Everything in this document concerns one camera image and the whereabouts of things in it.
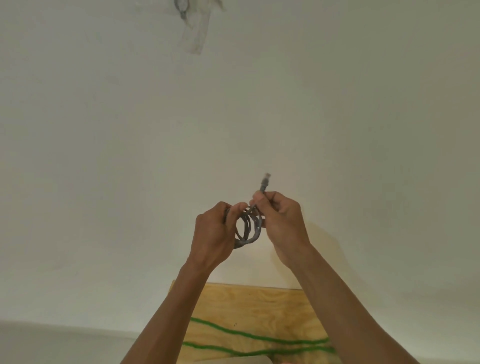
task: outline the skin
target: skin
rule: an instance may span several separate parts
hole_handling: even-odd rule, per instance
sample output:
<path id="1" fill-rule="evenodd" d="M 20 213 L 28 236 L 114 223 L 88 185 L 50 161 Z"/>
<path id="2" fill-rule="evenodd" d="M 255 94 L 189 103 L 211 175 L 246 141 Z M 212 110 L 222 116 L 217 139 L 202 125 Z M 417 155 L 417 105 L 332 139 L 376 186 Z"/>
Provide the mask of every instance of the skin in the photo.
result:
<path id="1" fill-rule="evenodd" d="M 263 227 L 280 261 L 291 269 L 344 364 L 418 364 L 367 312 L 313 247 L 300 205 L 279 192 L 256 192 Z M 193 309 L 210 273 L 233 250 L 235 225 L 245 202 L 219 202 L 197 217 L 190 255 L 165 301 L 122 364 L 174 364 Z"/>

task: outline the forearm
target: forearm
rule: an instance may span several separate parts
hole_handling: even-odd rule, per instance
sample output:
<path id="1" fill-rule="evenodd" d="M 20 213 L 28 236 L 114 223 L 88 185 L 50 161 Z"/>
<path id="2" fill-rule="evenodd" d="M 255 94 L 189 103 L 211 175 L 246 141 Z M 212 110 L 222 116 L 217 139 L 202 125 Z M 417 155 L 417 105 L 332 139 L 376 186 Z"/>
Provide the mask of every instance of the forearm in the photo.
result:
<path id="1" fill-rule="evenodd" d="M 209 272 L 187 261 L 157 312 L 121 364 L 175 364 Z"/>
<path id="2" fill-rule="evenodd" d="M 418 364 L 312 246 L 290 265 L 344 364 Z"/>

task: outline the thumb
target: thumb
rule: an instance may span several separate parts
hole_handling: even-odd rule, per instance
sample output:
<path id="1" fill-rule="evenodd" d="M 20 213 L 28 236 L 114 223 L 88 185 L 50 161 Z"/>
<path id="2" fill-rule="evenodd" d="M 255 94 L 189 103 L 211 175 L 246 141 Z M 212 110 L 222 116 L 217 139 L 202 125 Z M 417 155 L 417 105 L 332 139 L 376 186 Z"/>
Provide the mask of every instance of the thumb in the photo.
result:
<path id="1" fill-rule="evenodd" d="M 237 220 L 239 217 L 242 215 L 242 212 L 247 208 L 247 203 L 246 202 L 239 202 L 235 205 L 233 205 L 227 214 L 227 218 L 225 220 L 225 225 L 227 228 L 230 229 L 235 229 L 235 226 L 237 225 Z"/>
<path id="2" fill-rule="evenodd" d="M 262 215 L 264 215 L 266 218 L 277 213 L 270 204 L 268 198 L 266 198 L 266 196 L 260 191 L 257 191 L 253 194 L 253 201 L 258 206 L 258 209 Z"/>

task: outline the person's left arm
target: person's left arm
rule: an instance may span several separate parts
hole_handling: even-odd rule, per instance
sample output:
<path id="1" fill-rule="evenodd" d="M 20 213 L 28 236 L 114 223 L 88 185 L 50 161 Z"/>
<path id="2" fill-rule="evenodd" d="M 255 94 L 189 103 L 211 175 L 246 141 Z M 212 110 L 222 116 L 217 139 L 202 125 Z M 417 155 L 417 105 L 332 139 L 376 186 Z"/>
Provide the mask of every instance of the person's left arm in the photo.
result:
<path id="1" fill-rule="evenodd" d="M 227 219 L 225 210 L 230 207 Z M 190 255 L 171 291 L 121 364 L 175 364 L 190 317 L 210 273 L 232 253 L 235 226 L 245 202 L 219 202 L 197 216 Z"/>

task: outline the person's right arm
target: person's right arm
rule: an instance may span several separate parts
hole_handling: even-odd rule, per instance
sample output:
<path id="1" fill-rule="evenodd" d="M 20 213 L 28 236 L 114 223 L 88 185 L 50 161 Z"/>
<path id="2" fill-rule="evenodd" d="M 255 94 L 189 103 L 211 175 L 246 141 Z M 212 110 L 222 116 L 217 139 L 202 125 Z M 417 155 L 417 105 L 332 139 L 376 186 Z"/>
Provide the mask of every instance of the person's right arm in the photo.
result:
<path id="1" fill-rule="evenodd" d="M 298 279 L 344 364 L 418 364 L 367 312 L 310 243 L 300 205 L 278 192 L 253 200 L 278 257 Z"/>

